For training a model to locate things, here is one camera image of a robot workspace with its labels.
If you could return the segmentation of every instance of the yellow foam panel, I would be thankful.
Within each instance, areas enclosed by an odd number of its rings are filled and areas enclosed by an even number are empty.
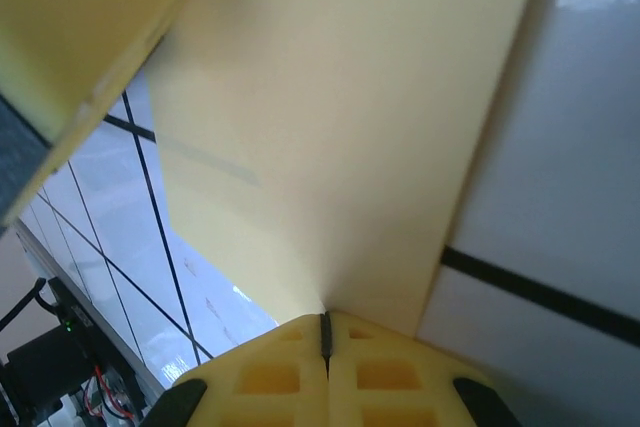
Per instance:
[[[188,427],[472,427],[453,379],[478,371],[431,347],[332,313],[327,376],[320,317],[307,315],[186,373],[207,391]]]
[[[172,227],[279,322],[413,336],[526,0],[188,0],[146,74]]]
[[[53,148],[7,225],[102,120],[182,0],[0,0],[0,93]]]

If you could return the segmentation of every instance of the red wire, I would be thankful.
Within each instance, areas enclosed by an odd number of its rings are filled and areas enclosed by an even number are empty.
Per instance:
[[[94,412],[93,409],[91,408],[91,404],[89,403],[89,387],[91,387],[91,381],[93,380],[93,377],[91,377],[87,383],[87,388],[84,389],[84,406],[87,408],[87,411],[89,412],[89,415],[92,415],[93,417],[102,417],[102,413],[101,412]]]
[[[126,410],[124,410],[122,407],[120,407],[120,404],[118,404],[115,400],[113,400],[113,395],[111,395],[111,391],[109,390],[109,387],[107,387],[107,383],[102,378],[102,372],[100,372],[100,367],[98,367],[97,365],[96,365],[96,375],[98,376],[98,382],[100,382],[100,385],[102,386],[104,391],[107,393],[107,396],[109,397],[109,400],[111,401],[111,405],[113,406],[113,408],[116,409],[118,413],[124,415],[126,418],[133,420],[133,414],[131,412],[127,412]]]

